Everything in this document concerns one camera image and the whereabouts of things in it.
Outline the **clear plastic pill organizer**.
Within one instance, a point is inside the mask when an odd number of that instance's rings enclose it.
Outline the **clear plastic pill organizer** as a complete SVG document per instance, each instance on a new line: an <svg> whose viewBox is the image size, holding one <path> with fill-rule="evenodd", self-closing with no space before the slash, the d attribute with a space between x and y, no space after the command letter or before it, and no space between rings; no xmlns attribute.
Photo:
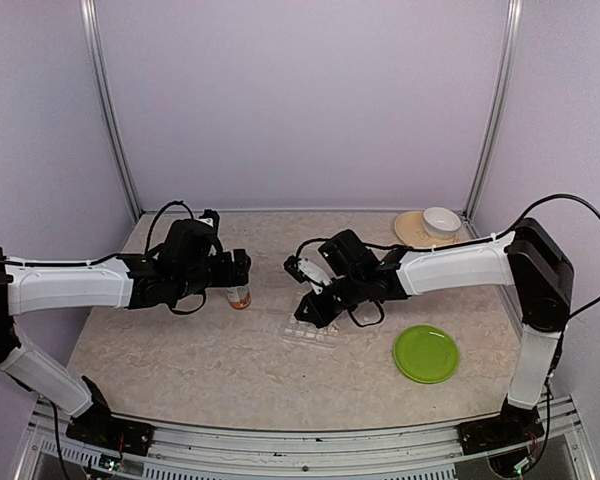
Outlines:
<svg viewBox="0 0 600 480"><path fill-rule="evenodd" d="M294 313L299 306L302 297L301 292L296 292L290 303L290 313L282 317L279 334L283 341L303 347L316 347L321 349L334 349L343 343L341 331L336 323L331 323L324 328L299 321Z"/></svg>

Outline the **orange pill bottle grey cap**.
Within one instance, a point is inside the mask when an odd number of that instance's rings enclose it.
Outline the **orange pill bottle grey cap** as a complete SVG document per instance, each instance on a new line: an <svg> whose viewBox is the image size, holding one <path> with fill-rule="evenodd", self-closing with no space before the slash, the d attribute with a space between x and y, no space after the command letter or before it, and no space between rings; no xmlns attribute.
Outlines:
<svg viewBox="0 0 600 480"><path fill-rule="evenodd" d="M251 304L251 294L248 285L229 287L226 289L227 298L232 308L242 310Z"/></svg>

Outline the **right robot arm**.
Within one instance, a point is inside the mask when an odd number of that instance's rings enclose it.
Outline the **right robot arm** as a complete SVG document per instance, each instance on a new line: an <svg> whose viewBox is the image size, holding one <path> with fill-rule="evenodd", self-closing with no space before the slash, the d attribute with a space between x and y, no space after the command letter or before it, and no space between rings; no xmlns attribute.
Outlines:
<svg viewBox="0 0 600 480"><path fill-rule="evenodd" d="M558 362L558 346L571 315L574 269L545 229L532 218L512 230L464 243L392 247L377 258L350 229L323 239L318 249L325 272L299 253L284 262L297 282L310 284L294 316L325 328L360 304L381 306L430 292L483 285L512 286L522 310L521 347L505 404L491 433L515 442L531 424L545 381Z"/></svg>

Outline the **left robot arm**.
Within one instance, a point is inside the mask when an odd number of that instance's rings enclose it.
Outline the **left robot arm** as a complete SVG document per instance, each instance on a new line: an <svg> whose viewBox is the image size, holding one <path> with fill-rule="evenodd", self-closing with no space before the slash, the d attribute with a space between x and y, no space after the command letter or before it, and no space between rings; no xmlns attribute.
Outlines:
<svg viewBox="0 0 600 480"><path fill-rule="evenodd" d="M212 215L174 221L166 239L144 253L111 254L98 260L30 261L0 248L0 371L79 419L101 445L120 434L117 418L97 386L77 378L17 331L17 316L65 308L127 310L205 296L209 288L238 288L249 282L251 259L243 249L224 250Z"/></svg>

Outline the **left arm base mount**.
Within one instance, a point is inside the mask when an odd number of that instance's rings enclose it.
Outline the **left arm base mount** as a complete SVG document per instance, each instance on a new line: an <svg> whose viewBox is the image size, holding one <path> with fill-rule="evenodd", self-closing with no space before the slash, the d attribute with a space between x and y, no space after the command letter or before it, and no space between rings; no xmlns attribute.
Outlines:
<svg viewBox="0 0 600 480"><path fill-rule="evenodd" d="M85 444L119 454L130 453L146 457L153 440L153 425L115 416L98 386L88 377L82 380L91 394L91 406L81 415L72 416L66 436Z"/></svg>

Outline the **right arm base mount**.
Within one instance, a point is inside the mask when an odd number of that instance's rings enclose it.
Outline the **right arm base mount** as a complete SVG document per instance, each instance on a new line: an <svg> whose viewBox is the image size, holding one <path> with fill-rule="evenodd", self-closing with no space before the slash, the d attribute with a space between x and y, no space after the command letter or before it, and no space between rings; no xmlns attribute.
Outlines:
<svg viewBox="0 0 600 480"><path fill-rule="evenodd" d="M547 436L537 406L530 410L523 409L511 405L507 399L497 415L462 422L457 431L464 455L545 439Z"/></svg>

